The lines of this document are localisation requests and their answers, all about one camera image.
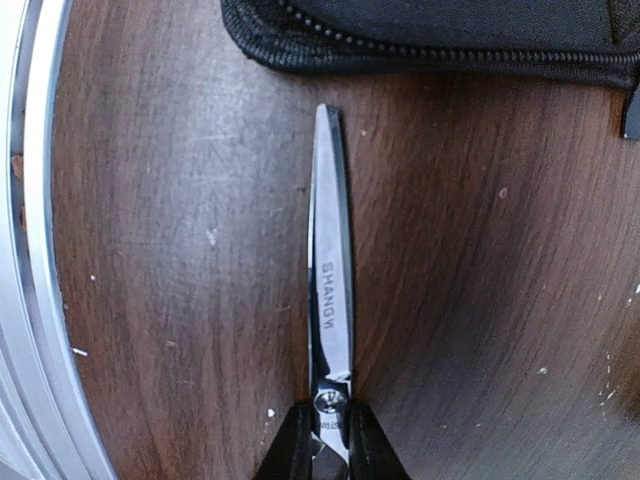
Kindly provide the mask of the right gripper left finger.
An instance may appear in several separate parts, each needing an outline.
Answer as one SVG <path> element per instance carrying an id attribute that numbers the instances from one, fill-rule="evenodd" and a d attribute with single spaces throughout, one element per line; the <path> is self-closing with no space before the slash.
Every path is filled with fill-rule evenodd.
<path id="1" fill-rule="evenodd" d="M 255 480 L 309 480 L 311 478 L 311 420 L 309 402 L 296 403 L 288 411 Z"/>

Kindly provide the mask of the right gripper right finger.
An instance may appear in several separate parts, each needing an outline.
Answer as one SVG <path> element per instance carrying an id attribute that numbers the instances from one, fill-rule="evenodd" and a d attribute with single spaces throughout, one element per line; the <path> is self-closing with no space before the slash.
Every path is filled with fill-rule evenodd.
<path id="1" fill-rule="evenodd" d="M 351 479 L 410 479 L 374 412 L 364 402 L 351 404 L 349 442 Z"/>

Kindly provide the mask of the silver hair scissors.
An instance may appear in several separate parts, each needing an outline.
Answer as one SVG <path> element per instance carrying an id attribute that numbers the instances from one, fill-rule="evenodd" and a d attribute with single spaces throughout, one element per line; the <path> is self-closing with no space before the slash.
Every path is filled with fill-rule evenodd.
<path id="1" fill-rule="evenodd" d="M 350 477 L 353 272 L 340 111 L 316 108 L 307 240 L 311 477 Z"/>

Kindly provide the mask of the black zippered tool case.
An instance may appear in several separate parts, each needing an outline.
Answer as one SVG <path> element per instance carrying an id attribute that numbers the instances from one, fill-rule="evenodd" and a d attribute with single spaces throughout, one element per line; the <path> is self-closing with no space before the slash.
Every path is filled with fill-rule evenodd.
<path id="1" fill-rule="evenodd" d="M 250 59 L 283 72 L 495 73 L 622 89 L 639 136 L 635 1 L 225 1 Z"/>

